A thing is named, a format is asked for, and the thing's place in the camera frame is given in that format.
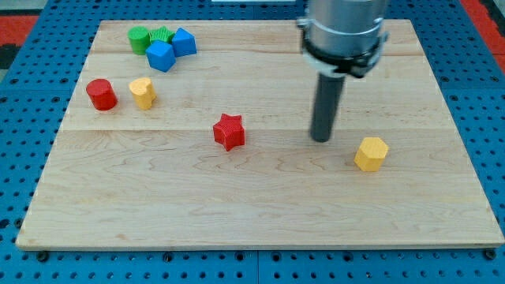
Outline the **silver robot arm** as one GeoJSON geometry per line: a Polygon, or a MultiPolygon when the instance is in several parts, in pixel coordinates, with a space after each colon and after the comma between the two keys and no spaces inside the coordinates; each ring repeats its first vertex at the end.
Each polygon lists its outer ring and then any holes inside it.
{"type": "Polygon", "coordinates": [[[311,0],[296,20],[301,53],[326,77],[362,78],[383,53],[388,0],[311,0]]]}

